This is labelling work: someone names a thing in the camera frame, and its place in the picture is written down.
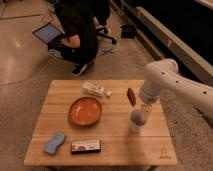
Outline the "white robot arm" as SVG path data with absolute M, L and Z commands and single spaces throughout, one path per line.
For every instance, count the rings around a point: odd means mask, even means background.
M 173 91 L 213 118 L 213 87 L 178 74 L 178 64 L 171 58 L 150 62 L 144 68 L 145 80 L 139 97 L 145 104 L 155 103 L 163 89 Z

